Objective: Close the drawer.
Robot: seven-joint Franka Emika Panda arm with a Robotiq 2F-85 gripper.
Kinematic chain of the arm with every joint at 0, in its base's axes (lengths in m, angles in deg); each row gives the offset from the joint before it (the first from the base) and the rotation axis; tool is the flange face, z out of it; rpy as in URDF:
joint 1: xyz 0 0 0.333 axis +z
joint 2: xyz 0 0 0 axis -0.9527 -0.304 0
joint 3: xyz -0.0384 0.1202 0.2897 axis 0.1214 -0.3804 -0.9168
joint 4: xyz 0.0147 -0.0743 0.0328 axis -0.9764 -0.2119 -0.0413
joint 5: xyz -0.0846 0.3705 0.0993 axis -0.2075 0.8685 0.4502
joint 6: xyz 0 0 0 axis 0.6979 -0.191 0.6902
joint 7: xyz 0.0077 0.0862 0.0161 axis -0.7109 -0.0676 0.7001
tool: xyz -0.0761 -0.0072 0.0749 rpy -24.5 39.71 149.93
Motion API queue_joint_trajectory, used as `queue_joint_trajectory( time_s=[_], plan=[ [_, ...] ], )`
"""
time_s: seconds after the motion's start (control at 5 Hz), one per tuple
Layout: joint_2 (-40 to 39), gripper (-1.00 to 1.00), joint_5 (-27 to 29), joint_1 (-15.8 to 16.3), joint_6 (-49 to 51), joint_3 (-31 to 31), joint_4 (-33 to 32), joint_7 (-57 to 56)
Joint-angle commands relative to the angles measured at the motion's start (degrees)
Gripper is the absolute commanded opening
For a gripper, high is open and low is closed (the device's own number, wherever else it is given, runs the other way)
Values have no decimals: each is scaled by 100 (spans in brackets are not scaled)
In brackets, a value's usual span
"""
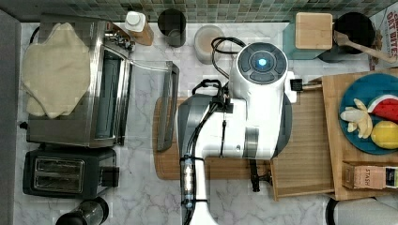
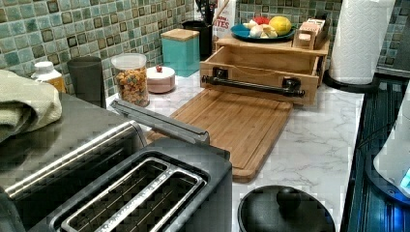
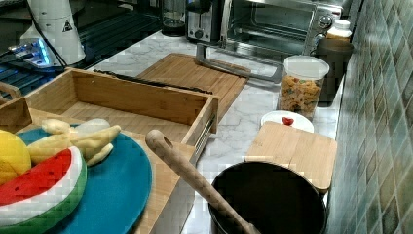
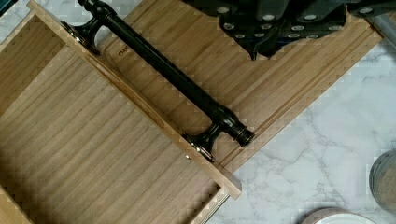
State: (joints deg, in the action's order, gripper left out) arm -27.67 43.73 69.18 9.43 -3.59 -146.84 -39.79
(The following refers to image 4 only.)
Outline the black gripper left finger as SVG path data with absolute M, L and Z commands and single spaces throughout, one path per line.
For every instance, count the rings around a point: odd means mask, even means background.
M 284 13 L 290 0 L 183 0 L 207 16 L 217 17 L 219 27 L 243 48 L 252 61 L 270 58 L 289 44 L 282 37 Z

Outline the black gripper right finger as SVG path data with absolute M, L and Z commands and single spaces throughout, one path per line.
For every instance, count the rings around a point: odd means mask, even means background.
M 346 11 L 366 19 L 394 10 L 395 0 L 258 0 L 258 18 L 267 31 L 258 43 L 258 53 L 271 57 L 298 39 L 321 38 L 341 30 Z

